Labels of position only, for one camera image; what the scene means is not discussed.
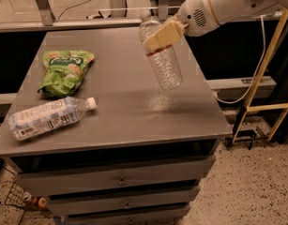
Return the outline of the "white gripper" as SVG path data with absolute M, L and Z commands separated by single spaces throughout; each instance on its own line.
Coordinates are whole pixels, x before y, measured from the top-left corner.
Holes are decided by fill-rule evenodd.
M 144 39 L 142 44 L 148 52 L 176 43 L 184 32 L 189 37 L 200 37 L 220 26 L 210 0 L 186 0 L 177 14 L 180 21 L 168 20 Z

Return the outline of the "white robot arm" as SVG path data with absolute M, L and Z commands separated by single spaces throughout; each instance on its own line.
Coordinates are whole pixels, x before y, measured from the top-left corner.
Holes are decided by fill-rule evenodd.
M 288 9 L 288 0 L 185 0 L 143 45 L 153 52 L 176 43 L 183 35 L 200 37 L 233 20 L 266 14 L 276 4 Z

